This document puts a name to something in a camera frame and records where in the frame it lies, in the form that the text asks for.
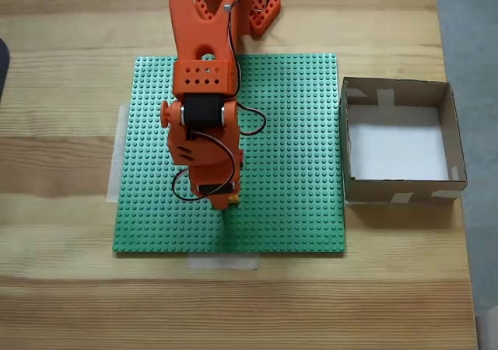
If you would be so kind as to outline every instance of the black cable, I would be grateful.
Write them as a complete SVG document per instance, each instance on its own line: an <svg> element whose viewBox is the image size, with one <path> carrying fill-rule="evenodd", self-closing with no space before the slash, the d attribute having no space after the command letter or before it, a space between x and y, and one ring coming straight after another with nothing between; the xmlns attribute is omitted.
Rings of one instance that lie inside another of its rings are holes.
<svg viewBox="0 0 498 350"><path fill-rule="evenodd" d="M257 115L259 115L260 117L263 118L263 124L261 125L261 127L258 127L254 131L249 131L249 132L240 131L241 135L243 135L243 136L253 136L253 135L259 134L261 131L263 131L265 129L265 126L266 126L266 116L263 114L262 111L260 111L258 109L254 109L252 107L245 107L241 103L237 103L237 106L240 109L244 109L246 111L250 111L251 113L255 113L255 114L257 114Z"/></svg>
<svg viewBox="0 0 498 350"><path fill-rule="evenodd" d="M233 37L232 37L232 11L235 5L239 3L240 0L235 0L230 5L230 10L228 12L228 44L230 45L230 50L232 51L233 60L235 61L235 65L237 67L237 91L231 96L225 97L224 100L231 100L237 98L240 92L240 87L242 85L242 70L240 69L240 63L237 60L237 55L235 53L235 46L233 45Z"/></svg>
<svg viewBox="0 0 498 350"><path fill-rule="evenodd" d="M233 176L235 175L235 167L236 167L236 164L237 164L236 161L235 161L235 157L233 156L233 153L230 151L230 149L228 149L225 144L223 144L220 140L218 140L214 136L205 134L204 132L198 132L198 131L193 131L191 134L193 136L197 136L199 138L204 138L206 140L209 140L210 142L216 144L221 149L223 149L225 151L225 153L229 156L230 161L232 162L232 173L228 176L228 178L225 180L225 182L223 184L220 184L216 189L214 189L213 191L210 191L208 194L203 194L201 197L196 197L196 198L186 198L186 197L183 197L183 196L179 195L177 193L177 191L175 190L175 187L176 187L178 179L182 175L184 175L187 172L188 169L182 169L182 170L178 171L178 173L174 176L173 181L171 182L171 190L173 191L173 194L177 198L179 198L179 199L181 199L182 201L185 201L185 202L200 201L200 200L202 200L204 198L207 198L211 194L215 194L221 188L225 187L228 183L230 183L232 181Z"/></svg>

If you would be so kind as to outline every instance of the wooden table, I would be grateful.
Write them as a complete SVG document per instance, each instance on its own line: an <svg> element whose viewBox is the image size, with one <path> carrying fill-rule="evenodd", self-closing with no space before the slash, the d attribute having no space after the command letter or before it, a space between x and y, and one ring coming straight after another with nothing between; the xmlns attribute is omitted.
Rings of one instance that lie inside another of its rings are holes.
<svg viewBox="0 0 498 350"><path fill-rule="evenodd" d="M282 0L254 52L444 80L436 0ZM136 56L174 54L168 0L0 0L0 348L474 349L461 202L347 208L347 253L257 271L119 258L106 203Z"/></svg>

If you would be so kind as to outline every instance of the open cardboard box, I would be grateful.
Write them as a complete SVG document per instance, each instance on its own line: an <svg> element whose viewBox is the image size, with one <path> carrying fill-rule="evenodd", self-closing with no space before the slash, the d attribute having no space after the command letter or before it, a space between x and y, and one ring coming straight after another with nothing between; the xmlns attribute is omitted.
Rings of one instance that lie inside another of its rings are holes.
<svg viewBox="0 0 498 350"><path fill-rule="evenodd" d="M345 78L340 115L348 203L448 202L467 186L448 83Z"/></svg>

